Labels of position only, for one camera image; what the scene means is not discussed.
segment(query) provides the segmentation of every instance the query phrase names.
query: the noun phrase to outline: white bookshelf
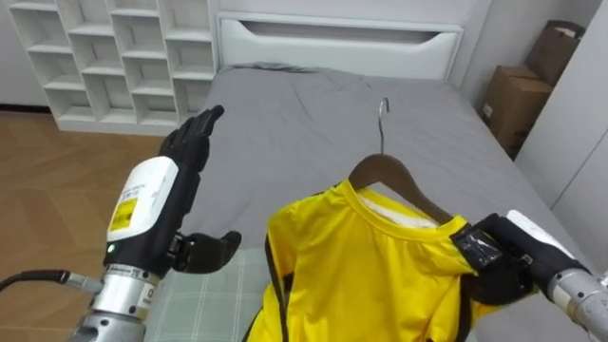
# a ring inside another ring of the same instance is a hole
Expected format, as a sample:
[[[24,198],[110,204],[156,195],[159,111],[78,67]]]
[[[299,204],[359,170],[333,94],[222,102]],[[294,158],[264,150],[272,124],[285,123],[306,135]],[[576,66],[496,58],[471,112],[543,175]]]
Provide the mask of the white bookshelf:
[[[162,135],[203,110],[215,0],[5,0],[64,130]]]

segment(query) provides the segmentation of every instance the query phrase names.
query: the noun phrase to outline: wooden floor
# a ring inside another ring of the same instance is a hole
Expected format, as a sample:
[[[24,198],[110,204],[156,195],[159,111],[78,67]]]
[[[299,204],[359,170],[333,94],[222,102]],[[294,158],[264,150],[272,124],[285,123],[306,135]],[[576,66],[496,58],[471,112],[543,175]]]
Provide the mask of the wooden floor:
[[[59,268],[99,276],[105,229],[131,168],[162,138],[66,133],[0,112],[0,278]],[[21,283],[0,293],[0,341],[66,341],[90,297]]]

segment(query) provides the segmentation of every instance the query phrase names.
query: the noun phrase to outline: plaid fabric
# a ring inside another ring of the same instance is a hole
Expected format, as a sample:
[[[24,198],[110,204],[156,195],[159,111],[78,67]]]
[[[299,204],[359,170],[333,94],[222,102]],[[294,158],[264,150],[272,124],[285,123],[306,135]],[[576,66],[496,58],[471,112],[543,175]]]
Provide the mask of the plaid fabric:
[[[170,272],[155,294],[144,341],[240,342],[269,283],[263,248],[238,251],[211,275]]]

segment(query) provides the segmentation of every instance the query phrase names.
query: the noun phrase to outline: gray bed sheet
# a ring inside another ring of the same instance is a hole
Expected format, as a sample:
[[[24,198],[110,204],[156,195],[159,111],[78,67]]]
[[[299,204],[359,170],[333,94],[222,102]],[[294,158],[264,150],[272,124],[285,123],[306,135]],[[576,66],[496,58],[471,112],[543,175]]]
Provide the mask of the gray bed sheet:
[[[408,167],[431,200],[470,222],[518,209],[584,260],[452,85],[328,69],[241,66],[216,76],[206,104],[226,112],[183,230],[237,230],[243,248],[262,246],[274,211],[338,183],[379,151],[383,97],[390,102],[386,153]],[[485,317],[476,334],[481,342],[588,340],[540,294]]]

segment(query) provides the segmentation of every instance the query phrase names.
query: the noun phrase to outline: cardboard box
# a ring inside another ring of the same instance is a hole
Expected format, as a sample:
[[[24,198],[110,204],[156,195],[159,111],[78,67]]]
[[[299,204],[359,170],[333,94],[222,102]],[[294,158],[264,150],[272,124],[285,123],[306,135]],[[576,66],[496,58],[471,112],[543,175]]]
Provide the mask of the cardboard box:
[[[497,66],[479,113],[506,153],[515,158],[553,87],[525,66]]]
[[[525,59],[525,64],[542,80],[554,86],[579,45],[585,29],[577,24],[552,20],[547,22]]]

